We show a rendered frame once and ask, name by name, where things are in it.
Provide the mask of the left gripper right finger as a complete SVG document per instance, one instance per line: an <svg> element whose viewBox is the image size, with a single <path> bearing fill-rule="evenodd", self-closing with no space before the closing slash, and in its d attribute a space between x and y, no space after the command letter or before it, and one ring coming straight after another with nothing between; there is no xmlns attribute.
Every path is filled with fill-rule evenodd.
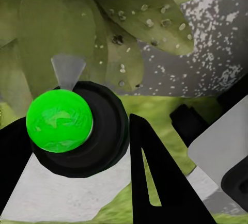
<svg viewBox="0 0 248 224"><path fill-rule="evenodd" d="M130 114L133 224L217 224L149 122ZM150 204L144 150L161 206Z"/></svg>

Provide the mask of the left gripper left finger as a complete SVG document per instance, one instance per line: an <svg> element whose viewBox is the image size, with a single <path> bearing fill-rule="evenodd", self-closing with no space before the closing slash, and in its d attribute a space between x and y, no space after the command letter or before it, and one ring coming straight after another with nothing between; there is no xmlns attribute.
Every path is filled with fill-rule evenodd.
<svg viewBox="0 0 248 224"><path fill-rule="evenodd" d="M0 130L0 215L32 154L26 117Z"/></svg>

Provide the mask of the insectifuge atomizer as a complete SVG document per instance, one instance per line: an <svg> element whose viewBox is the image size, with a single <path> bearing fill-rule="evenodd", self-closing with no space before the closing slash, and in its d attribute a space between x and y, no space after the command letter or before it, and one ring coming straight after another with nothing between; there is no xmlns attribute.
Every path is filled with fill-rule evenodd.
<svg viewBox="0 0 248 224"><path fill-rule="evenodd" d="M41 94L26 114L32 151L52 173L88 178L130 154L130 119L106 86L78 81L86 64L76 55L53 55L60 89Z"/></svg>

